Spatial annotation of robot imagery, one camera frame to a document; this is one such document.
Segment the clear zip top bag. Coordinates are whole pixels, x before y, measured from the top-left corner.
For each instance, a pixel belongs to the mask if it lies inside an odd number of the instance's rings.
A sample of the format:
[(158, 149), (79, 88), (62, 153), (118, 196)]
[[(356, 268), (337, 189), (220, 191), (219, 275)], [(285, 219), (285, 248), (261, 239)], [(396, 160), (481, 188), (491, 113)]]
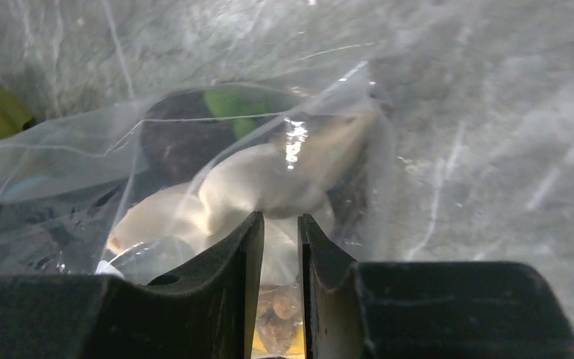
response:
[(387, 60), (0, 140), (0, 358), (313, 358), (314, 262), (383, 229)]

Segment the dark fake mangosteen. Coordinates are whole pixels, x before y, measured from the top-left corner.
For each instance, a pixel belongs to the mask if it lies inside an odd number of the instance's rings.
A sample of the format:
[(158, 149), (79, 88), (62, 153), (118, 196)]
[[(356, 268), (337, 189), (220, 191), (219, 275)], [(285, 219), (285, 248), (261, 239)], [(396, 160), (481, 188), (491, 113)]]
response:
[(284, 93), (242, 86), (169, 93), (141, 124), (141, 148), (168, 185), (188, 182), (228, 146), (286, 111)]

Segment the white fake mushroom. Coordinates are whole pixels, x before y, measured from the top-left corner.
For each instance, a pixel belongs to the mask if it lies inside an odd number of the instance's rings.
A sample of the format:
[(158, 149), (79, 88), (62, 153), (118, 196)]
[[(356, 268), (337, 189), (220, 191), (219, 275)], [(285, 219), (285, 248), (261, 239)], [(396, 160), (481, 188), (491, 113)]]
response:
[(163, 188), (132, 206), (108, 234), (120, 254), (164, 236), (201, 251), (251, 212), (285, 220), (329, 205), (377, 120), (372, 110), (291, 119), (271, 140), (240, 149), (203, 179)]

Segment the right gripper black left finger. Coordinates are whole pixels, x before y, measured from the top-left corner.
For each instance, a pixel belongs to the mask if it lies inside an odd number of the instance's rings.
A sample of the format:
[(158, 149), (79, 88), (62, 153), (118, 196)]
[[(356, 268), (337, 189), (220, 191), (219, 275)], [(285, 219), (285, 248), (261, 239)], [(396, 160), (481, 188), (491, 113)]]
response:
[(147, 285), (0, 275), (0, 358), (249, 358), (264, 218)]

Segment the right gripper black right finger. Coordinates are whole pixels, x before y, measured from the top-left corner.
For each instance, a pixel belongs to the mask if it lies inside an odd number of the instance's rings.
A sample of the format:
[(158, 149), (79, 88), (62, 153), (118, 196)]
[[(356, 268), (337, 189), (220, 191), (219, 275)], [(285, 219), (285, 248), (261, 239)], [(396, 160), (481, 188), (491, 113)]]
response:
[(549, 282), (517, 262), (369, 262), (298, 219), (308, 358), (574, 358)]

